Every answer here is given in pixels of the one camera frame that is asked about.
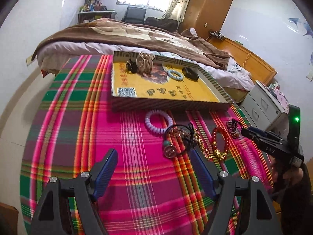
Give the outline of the wooden wardrobe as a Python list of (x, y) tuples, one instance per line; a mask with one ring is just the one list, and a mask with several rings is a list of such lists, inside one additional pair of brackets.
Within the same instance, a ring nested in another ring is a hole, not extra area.
[(233, 0), (189, 0), (184, 20), (178, 32), (194, 28), (199, 37), (207, 39), (220, 31)]

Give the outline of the grey drawer nightstand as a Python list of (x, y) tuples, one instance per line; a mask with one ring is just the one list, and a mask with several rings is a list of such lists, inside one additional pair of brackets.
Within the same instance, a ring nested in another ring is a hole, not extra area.
[(260, 81), (256, 81), (239, 107), (250, 124), (261, 130), (275, 130), (288, 121), (284, 108)]

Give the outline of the colourful plaid cloth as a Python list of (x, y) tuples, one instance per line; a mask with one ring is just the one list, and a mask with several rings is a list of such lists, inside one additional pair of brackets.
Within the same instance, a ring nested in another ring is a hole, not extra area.
[(52, 176), (71, 179), (109, 149), (118, 163), (99, 215), (110, 234), (200, 234), (213, 202), (197, 182), (189, 157), (162, 154), (162, 137), (145, 111), (112, 110), (111, 55), (72, 58), (46, 92), (26, 141), (20, 177), (24, 225)]

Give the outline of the white floral quilt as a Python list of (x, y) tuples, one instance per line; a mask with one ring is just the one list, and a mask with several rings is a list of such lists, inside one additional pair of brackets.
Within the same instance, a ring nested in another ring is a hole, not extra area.
[(143, 52), (195, 63), (203, 68), (206, 72), (211, 74), (212, 77), (220, 84), (220, 86), (224, 88), (226, 87), (251, 91), (255, 85), (251, 79), (251, 74), (246, 69), (238, 65), (233, 58), (229, 58), (226, 70), (220, 70), (196, 62), (194, 59), (189, 60), (187, 58), (183, 58), (171, 52), (156, 52), (150, 51), (146, 48), (128, 47), (123, 45), (108, 45), (105, 43), (69, 41), (58, 41), (50, 43), (40, 48), (35, 56), (38, 60), (38, 65), (41, 70), (44, 70), (48, 73), (57, 73), (62, 69), (62, 67), (70, 58), (75, 56), (112, 55), (114, 52)]

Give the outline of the power strip on headboard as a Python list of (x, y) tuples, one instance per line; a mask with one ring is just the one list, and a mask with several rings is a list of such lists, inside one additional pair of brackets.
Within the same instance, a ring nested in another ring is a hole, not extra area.
[(212, 37), (215, 37), (221, 40), (225, 39), (225, 36), (223, 35), (221, 31), (210, 32), (209, 39)]

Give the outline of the transparent hair claw clip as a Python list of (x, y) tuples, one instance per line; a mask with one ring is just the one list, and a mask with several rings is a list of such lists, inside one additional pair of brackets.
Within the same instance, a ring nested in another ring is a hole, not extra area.
[(137, 73), (151, 75), (154, 58), (154, 54), (139, 52), (136, 59)]

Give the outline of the cluttered shelf desk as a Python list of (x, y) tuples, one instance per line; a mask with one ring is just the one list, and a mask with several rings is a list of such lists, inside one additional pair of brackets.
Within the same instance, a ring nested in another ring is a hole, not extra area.
[(101, 18), (117, 19), (115, 10), (108, 10), (105, 5), (96, 0), (85, 0), (84, 4), (78, 9), (77, 23), (88, 23)]

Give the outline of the black office chair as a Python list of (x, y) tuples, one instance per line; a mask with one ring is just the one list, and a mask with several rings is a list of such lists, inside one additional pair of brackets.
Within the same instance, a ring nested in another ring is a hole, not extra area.
[(121, 21), (125, 23), (144, 24), (145, 15), (146, 9), (128, 6)]

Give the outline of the black smart band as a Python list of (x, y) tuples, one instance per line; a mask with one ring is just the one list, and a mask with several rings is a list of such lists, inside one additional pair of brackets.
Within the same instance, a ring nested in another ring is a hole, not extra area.
[(185, 78), (195, 82), (199, 79), (198, 74), (190, 67), (183, 68), (183, 75), (185, 76)]

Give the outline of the mattress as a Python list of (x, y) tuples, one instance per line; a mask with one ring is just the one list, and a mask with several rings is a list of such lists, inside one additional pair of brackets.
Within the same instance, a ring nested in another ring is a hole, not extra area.
[(246, 96), (248, 95), (248, 91), (242, 90), (242, 89), (235, 89), (235, 88), (224, 88), (225, 92), (228, 93), (228, 95), (233, 99), (234, 102), (236, 103), (241, 103), (244, 101)]

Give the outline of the brown fleece blanket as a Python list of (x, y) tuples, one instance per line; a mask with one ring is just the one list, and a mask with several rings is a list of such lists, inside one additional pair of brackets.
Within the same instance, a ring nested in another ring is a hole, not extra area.
[(171, 52), (224, 71), (227, 69), (230, 58), (228, 52), (217, 49), (201, 37), (194, 36), (188, 29), (181, 33), (171, 33), (149, 25), (102, 18), (65, 28), (49, 36), (37, 46), (32, 59), (35, 59), (43, 47), (58, 41), (93, 42)]

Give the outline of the wooden headboard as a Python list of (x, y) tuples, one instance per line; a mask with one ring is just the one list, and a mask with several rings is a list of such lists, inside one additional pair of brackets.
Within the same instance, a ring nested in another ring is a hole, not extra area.
[(251, 74), (253, 82), (260, 81), (264, 85), (269, 86), (277, 74), (277, 71), (270, 64), (229, 38), (219, 39), (217, 37), (211, 37), (209, 43), (219, 50), (228, 52), (242, 68)]

